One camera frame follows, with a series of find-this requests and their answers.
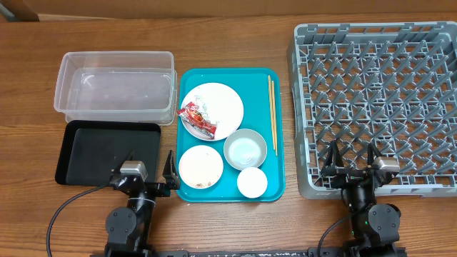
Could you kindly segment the small pink-white plate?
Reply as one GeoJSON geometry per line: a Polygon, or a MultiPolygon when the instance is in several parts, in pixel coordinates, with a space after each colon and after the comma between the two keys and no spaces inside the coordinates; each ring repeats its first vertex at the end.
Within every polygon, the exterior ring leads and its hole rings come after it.
{"type": "Polygon", "coordinates": [[[214,148],[205,145],[188,149],[179,161],[180,179],[191,188],[206,189],[222,177],[224,162],[214,148]]]}

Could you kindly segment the white tissue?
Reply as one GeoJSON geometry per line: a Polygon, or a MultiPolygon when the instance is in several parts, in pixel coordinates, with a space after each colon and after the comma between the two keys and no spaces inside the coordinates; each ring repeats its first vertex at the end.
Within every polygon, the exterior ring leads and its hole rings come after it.
{"type": "Polygon", "coordinates": [[[194,96],[194,103],[198,106],[198,112],[202,116],[207,116],[208,115],[208,107],[206,105],[205,98],[196,94],[194,96]]]}

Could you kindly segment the large white plate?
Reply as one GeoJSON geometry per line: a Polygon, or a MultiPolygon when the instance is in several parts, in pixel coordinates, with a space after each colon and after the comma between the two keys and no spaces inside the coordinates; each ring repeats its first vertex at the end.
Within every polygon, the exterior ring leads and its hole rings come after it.
{"type": "Polygon", "coordinates": [[[203,117],[216,124],[217,129],[214,139],[210,139],[181,119],[181,124],[192,136],[203,141],[219,141],[239,128],[243,121],[244,107],[241,97],[234,89],[221,83],[204,83],[191,89],[184,96],[180,107],[183,108],[191,101],[194,102],[196,94],[205,98],[208,107],[208,115],[203,117]]]}

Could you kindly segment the red snack wrapper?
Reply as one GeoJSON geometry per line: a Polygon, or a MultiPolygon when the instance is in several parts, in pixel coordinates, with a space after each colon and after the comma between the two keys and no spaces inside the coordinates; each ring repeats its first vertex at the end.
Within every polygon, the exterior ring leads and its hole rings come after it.
{"type": "Polygon", "coordinates": [[[194,102],[189,102],[182,109],[177,111],[177,114],[191,126],[193,126],[198,132],[203,133],[210,139],[214,139],[217,125],[212,124],[208,119],[205,119],[202,113],[199,111],[199,106],[194,102]]]}

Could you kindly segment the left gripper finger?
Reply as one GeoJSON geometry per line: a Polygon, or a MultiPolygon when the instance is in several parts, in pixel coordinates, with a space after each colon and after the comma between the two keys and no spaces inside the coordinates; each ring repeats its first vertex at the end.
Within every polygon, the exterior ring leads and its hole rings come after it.
{"type": "Polygon", "coordinates": [[[170,150],[164,166],[162,176],[165,178],[166,187],[170,190],[179,190],[181,187],[181,181],[176,170],[174,163],[174,154],[170,150]]]}
{"type": "Polygon", "coordinates": [[[121,169],[122,165],[124,164],[124,162],[125,162],[125,161],[132,161],[134,155],[135,155],[135,151],[134,151],[134,150],[131,150],[131,151],[126,155],[126,157],[123,159],[123,161],[121,161],[121,162],[119,163],[119,165],[117,165],[117,166],[113,169],[113,171],[120,171],[120,169],[121,169]]]}

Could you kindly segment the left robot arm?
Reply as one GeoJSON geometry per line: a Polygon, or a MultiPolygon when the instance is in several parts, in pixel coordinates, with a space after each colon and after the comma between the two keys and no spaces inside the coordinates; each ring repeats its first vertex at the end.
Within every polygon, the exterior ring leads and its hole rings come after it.
{"type": "Polygon", "coordinates": [[[128,196],[127,206],[114,209],[106,218],[108,240],[105,256],[158,256],[148,243],[156,199],[169,197],[180,189],[180,180],[170,151],[162,176],[164,182],[148,182],[148,172],[142,161],[134,160],[131,152],[111,171],[109,186],[128,196]]]}

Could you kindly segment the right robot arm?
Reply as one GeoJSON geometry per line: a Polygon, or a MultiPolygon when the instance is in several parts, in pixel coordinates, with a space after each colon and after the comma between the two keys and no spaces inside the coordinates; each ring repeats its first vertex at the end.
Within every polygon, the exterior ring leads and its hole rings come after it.
{"type": "Polygon", "coordinates": [[[375,190],[390,183],[400,166],[393,157],[381,154],[375,144],[368,145],[367,165],[363,169],[345,166],[336,141],[332,141],[321,173],[331,176],[331,188],[341,191],[349,214],[326,229],[318,242],[316,255],[322,256],[326,236],[338,225],[350,221],[354,239],[345,242],[335,256],[406,256],[396,248],[401,211],[393,204],[378,204],[375,190]]]}

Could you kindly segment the small white cup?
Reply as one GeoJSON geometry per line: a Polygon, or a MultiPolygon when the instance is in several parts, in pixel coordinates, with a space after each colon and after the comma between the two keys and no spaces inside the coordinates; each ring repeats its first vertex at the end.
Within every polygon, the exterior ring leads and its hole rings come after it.
{"type": "Polygon", "coordinates": [[[243,196],[258,198],[266,192],[268,179],[266,174],[259,168],[245,168],[238,175],[237,187],[243,196]]]}

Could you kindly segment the grey bowl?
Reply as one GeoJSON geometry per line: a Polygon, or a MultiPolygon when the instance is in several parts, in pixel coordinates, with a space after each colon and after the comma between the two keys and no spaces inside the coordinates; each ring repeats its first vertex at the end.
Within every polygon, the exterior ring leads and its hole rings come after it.
{"type": "Polygon", "coordinates": [[[224,142],[224,157],[236,170],[258,168],[266,160],[268,148],[263,136],[251,129],[234,131],[224,142]]]}

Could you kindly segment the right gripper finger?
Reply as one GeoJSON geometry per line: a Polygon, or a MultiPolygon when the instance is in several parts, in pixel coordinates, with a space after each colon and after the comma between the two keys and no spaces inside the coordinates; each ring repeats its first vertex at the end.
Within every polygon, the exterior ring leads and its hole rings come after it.
{"type": "Polygon", "coordinates": [[[381,152],[378,150],[377,146],[373,143],[370,142],[367,145],[367,165],[372,167],[374,164],[374,161],[378,157],[382,157],[383,155],[381,152]]]}
{"type": "Polygon", "coordinates": [[[337,171],[342,169],[344,169],[343,159],[338,149],[336,140],[333,140],[327,148],[323,170],[337,171]]]}

